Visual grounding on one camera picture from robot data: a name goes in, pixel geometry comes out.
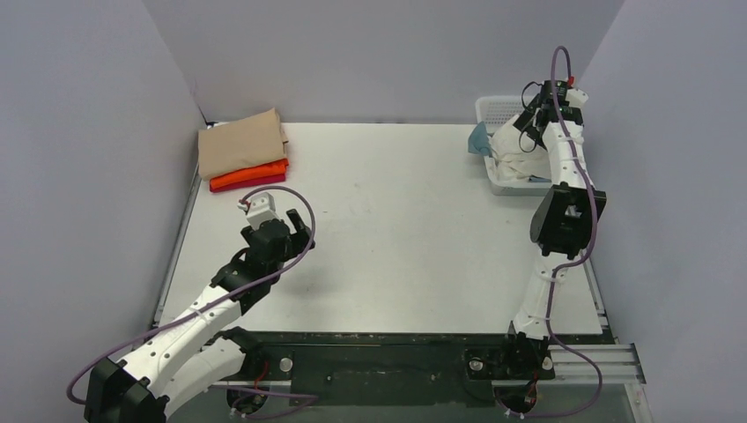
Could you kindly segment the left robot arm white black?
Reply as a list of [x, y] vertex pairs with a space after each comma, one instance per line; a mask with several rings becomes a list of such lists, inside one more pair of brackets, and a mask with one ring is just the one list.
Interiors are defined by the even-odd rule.
[[104, 357], [89, 374], [87, 422], [165, 422], [214, 382], [260, 373], [263, 355], [223, 334], [266, 297], [285, 263], [314, 247], [313, 230], [291, 209], [281, 219], [254, 200], [241, 235], [247, 246], [221, 267], [175, 321], [118, 361]]

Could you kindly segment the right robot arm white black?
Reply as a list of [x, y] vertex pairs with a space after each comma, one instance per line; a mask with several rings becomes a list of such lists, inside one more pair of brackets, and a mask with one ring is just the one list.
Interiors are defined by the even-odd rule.
[[516, 127], [548, 154], [551, 186], [536, 209], [529, 238], [537, 247], [534, 268], [507, 346], [498, 354], [500, 375], [529, 379], [551, 370], [552, 309], [567, 271], [588, 260], [605, 192], [588, 175], [583, 153], [584, 92], [571, 80], [546, 80], [525, 106]]

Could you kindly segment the cream white t shirt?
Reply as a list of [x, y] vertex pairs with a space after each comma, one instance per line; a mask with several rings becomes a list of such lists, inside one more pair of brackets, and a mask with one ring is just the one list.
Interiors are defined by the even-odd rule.
[[519, 114], [512, 116], [490, 137], [493, 174], [499, 182], [530, 182], [531, 179], [551, 179], [548, 153], [514, 124]]

